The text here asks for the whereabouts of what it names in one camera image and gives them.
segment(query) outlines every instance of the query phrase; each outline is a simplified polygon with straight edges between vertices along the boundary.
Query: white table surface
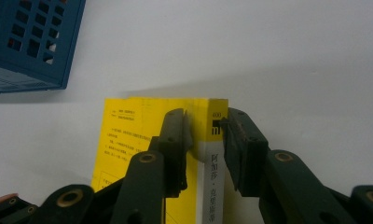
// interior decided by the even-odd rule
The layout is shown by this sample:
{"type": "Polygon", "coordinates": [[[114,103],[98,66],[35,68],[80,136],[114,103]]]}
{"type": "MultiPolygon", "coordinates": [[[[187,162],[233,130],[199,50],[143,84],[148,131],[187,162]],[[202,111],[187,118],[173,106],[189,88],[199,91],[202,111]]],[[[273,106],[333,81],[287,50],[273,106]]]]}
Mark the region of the white table surface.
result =
{"type": "MultiPolygon", "coordinates": [[[[228,98],[328,187],[373,184],[373,1],[87,1],[65,91],[0,95],[0,196],[89,184],[104,98],[228,98]]],[[[224,223],[261,223],[227,174],[224,223]]]]}

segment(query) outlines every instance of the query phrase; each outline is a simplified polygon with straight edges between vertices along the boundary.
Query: blue plastic crate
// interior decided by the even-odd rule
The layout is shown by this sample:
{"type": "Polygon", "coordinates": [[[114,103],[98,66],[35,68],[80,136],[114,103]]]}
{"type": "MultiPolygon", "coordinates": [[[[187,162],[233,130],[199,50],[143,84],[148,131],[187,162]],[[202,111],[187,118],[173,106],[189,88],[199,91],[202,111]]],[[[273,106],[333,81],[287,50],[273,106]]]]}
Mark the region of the blue plastic crate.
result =
{"type": "Polygon", "coordinates": [[[0,0],[0,93],[65,89],[85,0],[0,0]]]}

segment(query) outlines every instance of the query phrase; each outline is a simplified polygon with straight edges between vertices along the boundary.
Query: yellow book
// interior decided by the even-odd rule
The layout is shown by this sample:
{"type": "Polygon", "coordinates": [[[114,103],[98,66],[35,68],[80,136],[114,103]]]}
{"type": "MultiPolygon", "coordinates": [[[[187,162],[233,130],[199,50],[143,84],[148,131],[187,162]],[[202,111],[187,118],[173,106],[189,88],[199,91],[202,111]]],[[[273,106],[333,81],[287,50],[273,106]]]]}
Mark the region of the yellow book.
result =
{"type": "Polygon", "coordinates": [[[176,108],[187,111],[193,148],[186,154],[187,189],[166,199],[166,223],[222,223],[226,165],[219,121],[228,116],[225,99],[106,99],[91,186],[97,191],[125,176],[131,157],[148,150],[165,114],[176,108]]]}

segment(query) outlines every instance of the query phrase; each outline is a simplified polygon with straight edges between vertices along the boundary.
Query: book cover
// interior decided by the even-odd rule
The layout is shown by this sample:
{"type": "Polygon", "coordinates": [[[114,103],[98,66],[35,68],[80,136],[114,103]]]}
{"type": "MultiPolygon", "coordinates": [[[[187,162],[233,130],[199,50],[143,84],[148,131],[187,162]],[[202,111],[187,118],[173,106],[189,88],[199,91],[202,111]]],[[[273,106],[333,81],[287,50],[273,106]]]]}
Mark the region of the book cover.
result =
{"type": "Polygon", "coordinates": [[[225,99],[106,99],[91,186],[97,191],[122,178],[131,157],[148,150],[165,114],[176,108],[187,112],[193,148],[186,154],[187,189],[166,199],[166,223],[222,223],[226,165],[219,121],[228,116],[225,99]]]}

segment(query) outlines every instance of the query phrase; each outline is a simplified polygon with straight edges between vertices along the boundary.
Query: black logo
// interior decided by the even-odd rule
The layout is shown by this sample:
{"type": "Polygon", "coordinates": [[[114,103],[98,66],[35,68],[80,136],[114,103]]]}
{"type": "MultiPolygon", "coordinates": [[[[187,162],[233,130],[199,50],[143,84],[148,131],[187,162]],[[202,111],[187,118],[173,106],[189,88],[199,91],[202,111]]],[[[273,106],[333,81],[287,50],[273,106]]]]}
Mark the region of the black logo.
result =
{"type": "Polygon", "coordinates": [[[212,135],[221,134],[221,124],[220,119],[213,119],[212,135]]]}

